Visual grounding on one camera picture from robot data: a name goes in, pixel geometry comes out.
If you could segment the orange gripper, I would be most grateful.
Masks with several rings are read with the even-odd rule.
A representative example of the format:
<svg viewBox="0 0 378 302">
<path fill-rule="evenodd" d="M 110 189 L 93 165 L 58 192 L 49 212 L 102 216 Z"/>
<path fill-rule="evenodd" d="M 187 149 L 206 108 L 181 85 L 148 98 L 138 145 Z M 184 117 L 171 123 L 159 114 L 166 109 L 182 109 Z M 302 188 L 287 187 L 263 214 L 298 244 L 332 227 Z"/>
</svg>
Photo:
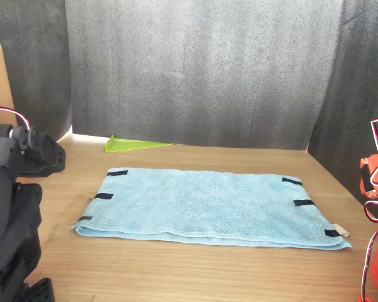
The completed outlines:
<svg viewBox="0 0 378 302">
<path fill-rule="evenodd" d="M 360 161 L 360 190 L 370 199 L 378 199 L 378 154 Z"/>
</svg>

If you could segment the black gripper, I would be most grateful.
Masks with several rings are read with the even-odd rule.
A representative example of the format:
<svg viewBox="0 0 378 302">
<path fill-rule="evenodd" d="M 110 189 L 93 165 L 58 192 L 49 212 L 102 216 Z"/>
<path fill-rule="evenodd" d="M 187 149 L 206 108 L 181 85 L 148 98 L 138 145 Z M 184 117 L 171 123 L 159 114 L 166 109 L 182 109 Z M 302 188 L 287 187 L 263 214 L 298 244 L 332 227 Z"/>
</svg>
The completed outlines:
<svg viewBox="0 0 378 302">
<path fill-rule="evenodd" d="M 66 151 L 46 133 L 28 130 L 26 150 L 20 168 L 22 177 L 48 177 L 62 172 L 66 166 Z"/>
</svg>

